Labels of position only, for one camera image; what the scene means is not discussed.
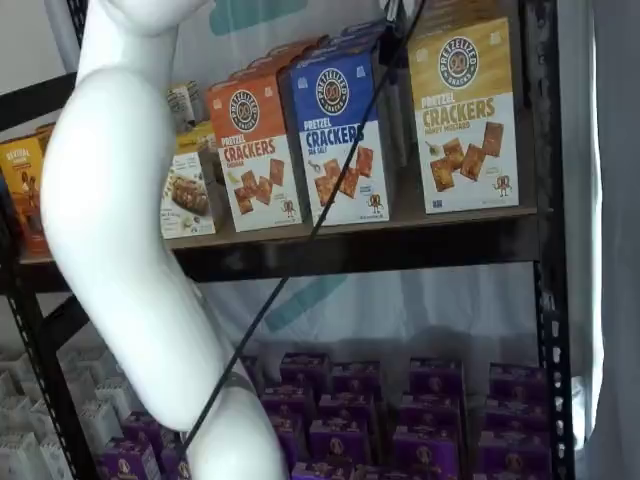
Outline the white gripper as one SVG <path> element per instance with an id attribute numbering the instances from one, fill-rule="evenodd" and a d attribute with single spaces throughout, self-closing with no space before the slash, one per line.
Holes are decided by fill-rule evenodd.
<path id="1" fill-rule="evenodd" d="M 386 79 L 385 91 L 388 99 L 399 100 L 404 54 L 401 49 L 401 31 L 394 22 L 400 17 L 403 1 L 384 0 L 382 9 L 387 23 L 379 38 L 379 66 Z"/>

